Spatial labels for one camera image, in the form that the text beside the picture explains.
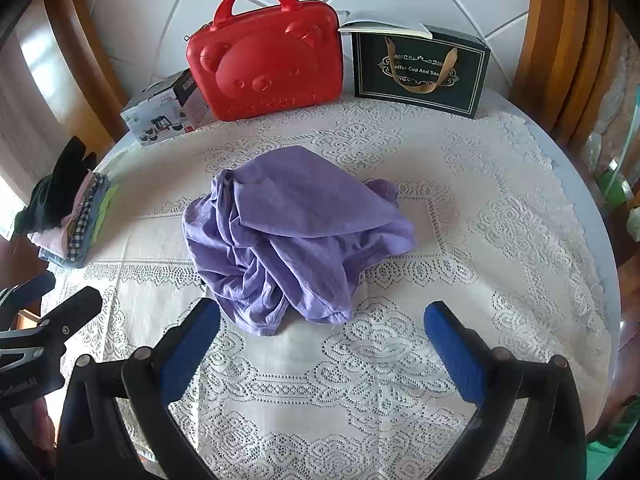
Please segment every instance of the embossed bear face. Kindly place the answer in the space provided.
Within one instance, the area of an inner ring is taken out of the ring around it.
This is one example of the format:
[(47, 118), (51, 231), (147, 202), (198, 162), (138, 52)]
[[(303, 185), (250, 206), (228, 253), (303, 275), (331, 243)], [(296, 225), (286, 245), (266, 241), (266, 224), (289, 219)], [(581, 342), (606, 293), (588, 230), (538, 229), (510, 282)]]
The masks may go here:
[(318, 73), (313, 46), (321, 39), (318, 27), (299, 32), (292, 24), (285, 34), (264, 31), (233, 46), (207, 45), (204, 67), (216, 75), (220, 91), (230, 98), (252, 100), (295, 93), (308, 88)]

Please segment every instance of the lace tablecloth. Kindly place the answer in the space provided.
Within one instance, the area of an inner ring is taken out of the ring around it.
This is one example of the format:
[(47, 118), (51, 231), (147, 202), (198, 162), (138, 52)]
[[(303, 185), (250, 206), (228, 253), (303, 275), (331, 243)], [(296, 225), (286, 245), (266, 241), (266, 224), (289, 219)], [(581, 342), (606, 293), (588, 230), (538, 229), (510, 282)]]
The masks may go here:
[[(120, 184), (85, 269), (56, 269), (44, 310), (91, 285), (101, 314), (68, 342), (63, 374), (84, 352), (126, 358), (181, 322), (204, 289), (180, 216), (214, 174), (299, 144), (361, 180), (398, 184), (418, 247), (363, 273), (354, 317), (315, 325), (289, 309), (273, 337), (224, 319), (172, 412), (221, 478), (424, 478), (473, 413), (422, 329), (444, 300), (490, 346), (518, 358), (565, 355), (587, 429), (607, 394), (610, 333), (602, 287), (561, 183), (524, 120), (475, 121), (410, 105), (346, 98), (236, 123), (214, 123), (117, 156)], [(504, 457), (523, 403), (485, 471)], [(145, 446), (130, 407), (132, 439)]]

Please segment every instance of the dark green gift box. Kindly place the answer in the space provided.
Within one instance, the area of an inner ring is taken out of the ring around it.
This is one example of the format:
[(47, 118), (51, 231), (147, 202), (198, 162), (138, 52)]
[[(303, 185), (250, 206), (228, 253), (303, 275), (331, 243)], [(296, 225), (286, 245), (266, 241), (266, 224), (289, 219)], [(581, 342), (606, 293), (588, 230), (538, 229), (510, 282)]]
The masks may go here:
[(447, 54), (458, 49), (458, 58), (447, 77), (434, 91), (425, 94), (405, 90), (393, 78), (385, 34), (353, 33), (355, 94), (426, 106), (473, 119), (484, 83), (491, 50), (478, 38), (428, 27), (432, 40), (390, 36), (396, 48), (396, 73), (406, 86), (435, 82)]

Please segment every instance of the black garment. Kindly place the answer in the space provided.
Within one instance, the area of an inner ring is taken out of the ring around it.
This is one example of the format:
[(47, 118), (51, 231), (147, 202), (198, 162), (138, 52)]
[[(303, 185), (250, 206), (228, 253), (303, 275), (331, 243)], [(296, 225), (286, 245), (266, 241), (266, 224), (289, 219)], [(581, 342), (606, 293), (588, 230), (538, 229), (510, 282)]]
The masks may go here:
[(97, 157), (84, 158), (85, 145), (77, 137), (62, 150), (53, 172), (41, 178), (31, 192), (29, 205), (15, 216), (15, 233), (41, 233), (60, 227), (60, 221), (74, 208), (76, 193), (87, 171), (95, 168)]

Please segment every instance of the round table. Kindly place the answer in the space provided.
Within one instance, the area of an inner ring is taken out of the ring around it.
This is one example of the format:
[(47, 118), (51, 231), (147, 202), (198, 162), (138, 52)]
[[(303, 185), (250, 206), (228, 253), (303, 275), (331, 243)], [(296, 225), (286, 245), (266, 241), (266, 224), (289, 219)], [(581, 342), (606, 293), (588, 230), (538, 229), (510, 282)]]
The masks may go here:
[[(63, 373), (85, 352), (126, 358), (184, 319), (204, 293), (182, 240), (184, 207), (219, 170), (299, 144), (361, 180), (394, 181), (418, 246), (363, 273), (344, 325), (314, 325), (289, 309), (275, 336), (259, 337), (223, 319), (170, 407), (220, 478), (427, 476), (474, 410), (424, 335), (422, 311), (434, 300), (490, 347), (539, 361), (565, 355), (590, 429), (619, 337), (616, 267), (579, 176), (517, 115), (492, 92), (475, 121), (347, 97), (214, 123), (103, 162), (98, 170), (120, 189), (98, 244), (85, 269), (55, 269), (58, 286), (43, 304), (47, 311), (84, 285), (103, 296), (100, 316), (69, 340)], [(144, 449), (130, 407), (120, 407)], [(513, 410), (486, 472), (523, 409)]]

